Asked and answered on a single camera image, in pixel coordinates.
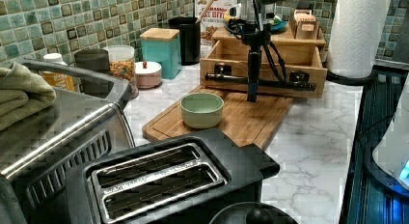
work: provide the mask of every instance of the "black canister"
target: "black canister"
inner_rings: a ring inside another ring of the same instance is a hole
[[[109,55],[105,49],[86,49],[74,54],[75,65],[78,68],[111,75],[109,70]],[[108,82],[96,84],[87,79],[81,79],[83,92],[98,98],[106,98],[111,88]]]
[[[201,23],[196,17],[175,17],[169,19],[169,27],[179,30],[180,57],[183,66],[194,65],[201,58]]]

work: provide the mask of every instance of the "mosaic tile backsplash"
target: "mosaic tile backsplash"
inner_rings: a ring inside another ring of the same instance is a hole
[[[0,67],[20,58],[40,60],[59,52],[72,64],[82,49],[129,44],[142,59],[139,36],[161,27],[169,18],[191,15],[194,0],[0,0]],[[314,4],[327,42],[337,0],[306,0]],[[393,0],[378,48],[378,58],[392,59],[408,0]],[[277,4],[288,20],[298,1]]]

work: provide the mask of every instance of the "bottle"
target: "bottle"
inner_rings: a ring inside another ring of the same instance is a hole
[[[63,57],[61,56],[60,53],[45,54],[43,56],[43,59],[45,62],[48,62],[48,63],[54,63],[54,64],[60,64],[60,65],[67,66],[67,63],[63,61]],[[74,78],[72,78],[71,76],[64,75],[64,74],[57,73],[57,72],[50,72],[50,71],[43,71],[41,73],[41,76],[51,86],[63,88],[63,89],[74,91],[74,92],[75,91],[79,92],[79,86],[78,84],[74,83]]]

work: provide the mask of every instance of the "wooden cutting board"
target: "wooden cutting board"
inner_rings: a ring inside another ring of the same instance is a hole
[[[216,127],[240,147],[254,143],[264,149],[292,105],[292,98],[258,95],[256,102],[249,102],[246,100],[246,93],[202,86],[195,88],[190,94],[198,92],[216,94],[223,99],[225,103],[223,119]],[[143,136],[150,141],[163,140],[198,130],[183,122],[179,101],[142,127]]]

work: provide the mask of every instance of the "wooden lid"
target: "wooden lid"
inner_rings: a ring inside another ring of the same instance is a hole
[[[141,35],[141,39],[169,42],[177,37],[178,29],[151,28]]]

